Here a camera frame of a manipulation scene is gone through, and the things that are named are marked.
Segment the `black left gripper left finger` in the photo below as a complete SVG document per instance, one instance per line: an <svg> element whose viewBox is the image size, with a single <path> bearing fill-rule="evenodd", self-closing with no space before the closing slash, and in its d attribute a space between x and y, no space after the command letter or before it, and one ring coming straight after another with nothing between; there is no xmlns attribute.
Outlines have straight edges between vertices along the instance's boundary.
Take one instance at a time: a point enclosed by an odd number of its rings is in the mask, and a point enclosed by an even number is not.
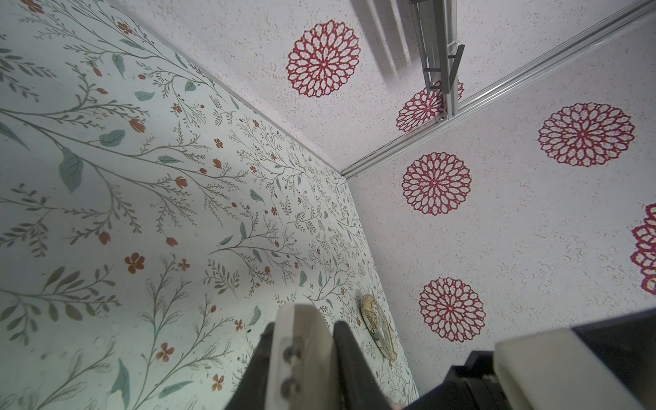
<svg viewBox="0 0 656 410"><path fill-rule="evenodd" d="M264 410L275 324L270 322L225 410Z"/></svg>

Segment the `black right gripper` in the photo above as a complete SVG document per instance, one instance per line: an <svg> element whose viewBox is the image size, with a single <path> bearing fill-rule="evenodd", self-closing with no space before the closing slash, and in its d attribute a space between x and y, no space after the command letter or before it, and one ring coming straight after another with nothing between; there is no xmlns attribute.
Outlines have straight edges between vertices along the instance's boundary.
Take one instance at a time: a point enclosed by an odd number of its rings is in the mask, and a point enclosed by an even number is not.
<svg viewBox="0 0 656 410"><path fill-rule="evenodd" d="M494 353L475 350L462 366L452 366L442 384L406 409L510 410L494 370Z"/></svg>

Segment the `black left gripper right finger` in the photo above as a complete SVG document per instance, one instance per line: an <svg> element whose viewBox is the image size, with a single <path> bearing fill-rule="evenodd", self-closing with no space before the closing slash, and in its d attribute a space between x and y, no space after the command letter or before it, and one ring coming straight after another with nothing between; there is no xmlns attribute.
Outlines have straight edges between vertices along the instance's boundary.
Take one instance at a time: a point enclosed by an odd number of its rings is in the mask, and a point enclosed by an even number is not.
<svg viewBox="0 0 656 410"><path fill-rule="evenodd" d="M379 389L355 336L345 321L334 324L333 341L338 354L338 380L343 409L390 410L391 405Z"/></svg>

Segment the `white universal AC remote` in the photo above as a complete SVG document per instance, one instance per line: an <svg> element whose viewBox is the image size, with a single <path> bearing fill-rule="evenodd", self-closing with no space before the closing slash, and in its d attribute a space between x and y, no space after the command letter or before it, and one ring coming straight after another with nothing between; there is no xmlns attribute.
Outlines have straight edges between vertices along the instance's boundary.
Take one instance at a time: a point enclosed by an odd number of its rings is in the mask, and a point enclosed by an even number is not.
<svg viewBox="0 0 656 410"><path fill-rule="evenodd" d="M337 348L313 305L288 303L278 311L266 387L266 409L341 408Z"/></svg>

